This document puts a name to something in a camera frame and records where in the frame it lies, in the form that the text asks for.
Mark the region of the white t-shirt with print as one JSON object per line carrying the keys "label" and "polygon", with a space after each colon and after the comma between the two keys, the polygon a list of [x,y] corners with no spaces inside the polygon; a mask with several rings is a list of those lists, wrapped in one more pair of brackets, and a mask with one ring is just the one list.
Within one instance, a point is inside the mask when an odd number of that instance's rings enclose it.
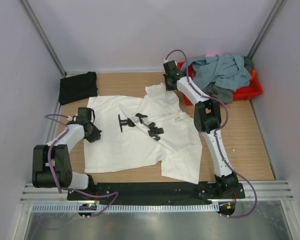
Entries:
{"label": "white t-shirt with print", "polygon": [[197,184],[202,142],[193,119],[164,84],[147,86],[144,97],[97,96],[95,112],[101,138],[84,141],[86,173],[107,173],[161,164],[164,177]]}

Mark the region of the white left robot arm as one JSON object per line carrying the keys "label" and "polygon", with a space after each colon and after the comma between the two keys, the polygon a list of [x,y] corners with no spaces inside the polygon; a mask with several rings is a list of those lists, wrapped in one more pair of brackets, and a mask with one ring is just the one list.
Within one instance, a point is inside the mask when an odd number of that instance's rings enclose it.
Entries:
{"label": "white left robot arm", "polygon": [[95,111],[80,107],[77,115],[67,117],[66,124],[54,116],[48,114],[45,118],[63,125],[64,130],[55,139],[34,147],[32,184],[35,188],[57,188],[59,192],[78,191],[83,199],[91,200],[96,194],[93,177],[73,171],[70,152],[81,140],[92,144],[101,139],[102,131],[94,125]]}

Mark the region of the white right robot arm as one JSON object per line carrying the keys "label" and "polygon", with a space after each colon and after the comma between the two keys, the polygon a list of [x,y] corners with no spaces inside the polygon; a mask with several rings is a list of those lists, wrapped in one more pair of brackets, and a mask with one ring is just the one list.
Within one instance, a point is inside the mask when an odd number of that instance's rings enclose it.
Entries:
{"label": "white right robot arm", "polygon": [[212,157],[216,194],[221,198],[234,197],[239,180],[222,140],[220,103],[205,94],[190,77],[182,73],[174,60],[165,60],[163,69],[166,90],[180,91],[194,106],[194,126],[204,137]]}

